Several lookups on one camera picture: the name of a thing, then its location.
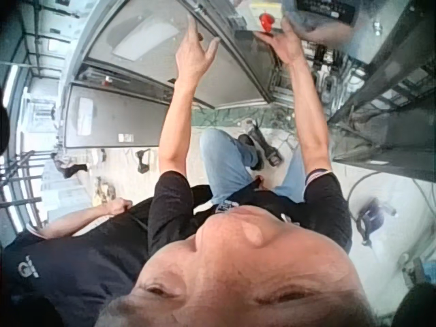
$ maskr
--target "man's left hand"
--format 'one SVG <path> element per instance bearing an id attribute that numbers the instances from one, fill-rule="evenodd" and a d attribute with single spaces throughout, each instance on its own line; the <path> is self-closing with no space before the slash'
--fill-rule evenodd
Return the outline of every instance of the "man's left hand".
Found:
<path id="1" fill-rule="evenodd" d="M 123 198 L 116 198 L 115 200 L 109 201 L 103 204 L 108 215 L 119 215 L 129 210 L 133 206 L 133 202 L 130 200 L 124 200 Z"/>

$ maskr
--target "sneaker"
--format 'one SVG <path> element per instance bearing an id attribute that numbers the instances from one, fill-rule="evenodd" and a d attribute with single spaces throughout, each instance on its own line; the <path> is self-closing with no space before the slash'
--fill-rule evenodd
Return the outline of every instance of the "sneaker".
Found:
<path id="1" fill-rule="evenodd" d="M 247 134 L 241 134 L 238 137 L 238 141 L 241 142 L 242 144 L 255 147 L 253 140 Z M 258 163 L 253 167 L 250 167 L 250 169 L 259 171 L 264 169 L 264 160 L 262 159 L 262 154 L 259 150 L 256 150 L 256 153 L 258 154 Z"/>

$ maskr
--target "black t-shirt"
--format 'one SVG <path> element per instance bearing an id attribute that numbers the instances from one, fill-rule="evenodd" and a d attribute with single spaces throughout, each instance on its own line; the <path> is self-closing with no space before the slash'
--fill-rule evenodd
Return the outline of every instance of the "black t-shirt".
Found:
<path id="1" fill-rule="evenodd" d="M 293 223 L 323 234 L 346 252 L 351 247 L 352 227 L 348 205 L 341 186 L 331 173 L 310 178 L 305 189 L 305 203 L 295 203 L 271 191 L 247 190 L 232 198 L 238 205 L 263 208 L 278 219 L 285 215 Z M 195 234 L 204 221 L 213 215 L 217 206 L 193 215 L 193 198 L 187 179 L 178 172 L 161 175 L 155 188 L 155 197 L 149 215 L 150 255 L 168 243 L 183 240 Z"/>
<path id="2" fill-rule="evenodd" d="M 149 258 L 141 217 L 148 217 L 150 203 L 82 236 L 45 240 L 20 233 L 1 263 L 15 324 L 91 327 L 107 302 L 130 293 Z"/>
<path id="3" fill-rule="evenodd" d="M 93 326 L 105 304 L 131 291 L 150 256 L 195 234 L 215 213 L 217 206 L 193 214 L 210 198 L 208 187 L 191 189 L 183 175 L 166 172 L 156 184 L 154 198 L 85 235 L 44 240 L 23 232 L 5 249 L 1 263 L 2 285 L 12 297 L 15 315 L 24 326 Z M 271 191 L 248 190 L 237 200 L 279 219 L 284 214 L 346 251 L 351 245 L 347 204 L 331 173 L 307 185 L 303 204 Z"/>

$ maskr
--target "red button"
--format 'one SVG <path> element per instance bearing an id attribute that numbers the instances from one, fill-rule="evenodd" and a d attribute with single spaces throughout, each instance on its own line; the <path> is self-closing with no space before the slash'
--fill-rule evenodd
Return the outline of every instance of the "red button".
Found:
<path id="1" fill-rule="evenodd" d="M 270 33 L 273 29 L 273 24 L 275 23 L 274 17 L 265 12 L 264 14 L 260 15 L 259 19 L 260 24 L 264 28 L 265 32 Z"/>

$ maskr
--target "man's arm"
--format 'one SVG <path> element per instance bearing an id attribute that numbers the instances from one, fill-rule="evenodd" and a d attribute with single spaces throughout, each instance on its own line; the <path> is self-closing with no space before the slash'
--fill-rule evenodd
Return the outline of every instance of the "man's arm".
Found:
<path id="1" fill-rule="evenodd" d="M 198 39 L 196 21 L 189 16 L 188 32 L 176 54 L 178 78 L 159 141 L 160 173 L 173 170 L 186 176 L 186 157 L 191 142 L 191 107 L 201 77 L 217 53 L 219 38 L 205 52 Z"/>
<path id="2" fill-rule="evenodd" d="M 62 218 L 49 223 L 46 227 L 38 230 L 38 234 L 44 238 L 61 238 L 64 236 L 71 236 L 84 226 L 93 222 L 97 218 L 105 215 L 119 215 L 124 211 L 130 209 L 132 202 L 117 198 L 108 203 L 95 206 L 93 208 L 76 211 L 69 213 Z"/>
<path id="3" fill-rule="evenodd" d="M 306 173 L 320 168 L 331 170 L 327 123 L 301 41 L 286 18 L 281 21 L 281 26 L 282 34 L 269 36 L 256 33 L 256 36 L 274 48 L 290 72 L 296 128 Z"/>

